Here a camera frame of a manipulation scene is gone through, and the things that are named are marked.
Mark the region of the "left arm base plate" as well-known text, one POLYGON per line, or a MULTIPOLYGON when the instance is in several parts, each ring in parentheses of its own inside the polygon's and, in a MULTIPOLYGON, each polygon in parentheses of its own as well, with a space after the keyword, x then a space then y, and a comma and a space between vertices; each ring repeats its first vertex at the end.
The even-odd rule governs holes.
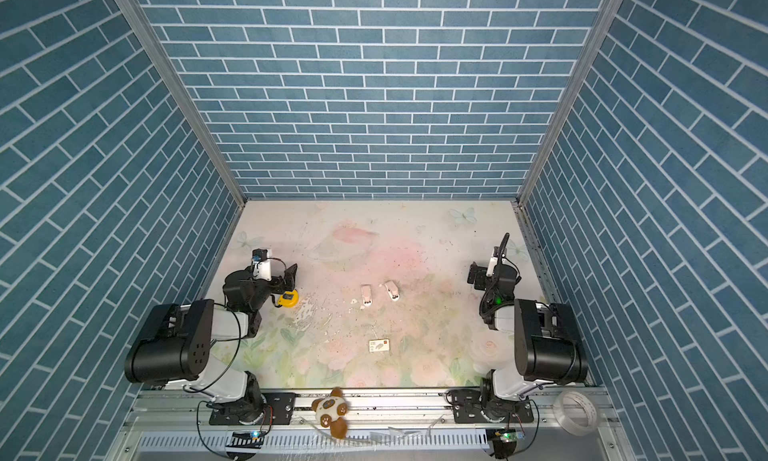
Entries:
POLYGON ((267 392, 254 401, 241 399, 228 403, 208 403, 209 424, 213 426, 288 425, 292 419, 297 394, 267 392))

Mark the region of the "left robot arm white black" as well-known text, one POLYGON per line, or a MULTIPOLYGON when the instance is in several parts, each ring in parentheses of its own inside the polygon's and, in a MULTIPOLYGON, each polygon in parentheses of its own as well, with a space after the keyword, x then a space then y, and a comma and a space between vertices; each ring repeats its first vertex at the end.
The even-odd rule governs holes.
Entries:
POLYGON ((257 335, 265 302, 278 307, 277 297, 295 290, 298 265, 285 265, 274 276, 267 272, 271 261, 255 259, 248 268, 227 275, 222 303, 201 299, 152 308, 126 355, 127 380, 153 386, 175 384, 184 392, 203 396, 210 409, 231 424, 259 421, 266 399, 255 375, 220 361, 211 349, 235 342, 239 350, 257 335))

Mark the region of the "white staple box sleeve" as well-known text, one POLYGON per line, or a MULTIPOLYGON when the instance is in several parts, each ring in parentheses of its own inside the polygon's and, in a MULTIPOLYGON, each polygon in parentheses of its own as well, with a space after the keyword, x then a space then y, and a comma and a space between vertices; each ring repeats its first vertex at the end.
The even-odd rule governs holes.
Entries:
POLYGON ((388 352, 390 345, 389 339, 373 339, 368 342, 368 349, 370 353, 388 352))

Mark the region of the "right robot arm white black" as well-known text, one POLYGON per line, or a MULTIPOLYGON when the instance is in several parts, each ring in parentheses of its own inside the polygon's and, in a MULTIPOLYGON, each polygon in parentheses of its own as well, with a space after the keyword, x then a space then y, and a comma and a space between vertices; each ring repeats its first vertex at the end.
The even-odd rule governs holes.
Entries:
POLYGON ((478 312, 492 331, 512 335, 512 363, 492 368, 483 379, 482 401, 520 402, 548 385, 582 383, 588 357, 572 308, 515 294, 522 280, 517 266, 497 258, 490 266, 471 263, 467 283, 482 293, 478 312))

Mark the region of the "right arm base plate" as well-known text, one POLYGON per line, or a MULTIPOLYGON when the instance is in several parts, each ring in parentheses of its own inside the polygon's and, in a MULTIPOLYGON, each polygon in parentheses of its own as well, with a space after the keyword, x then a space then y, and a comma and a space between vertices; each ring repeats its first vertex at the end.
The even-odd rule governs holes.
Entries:
POLYGON ((446 391, 444 400, 457 424, 531 423, 532 406, 525 401, 510 401, 482 392, 479 388, 455 388, 446 391))

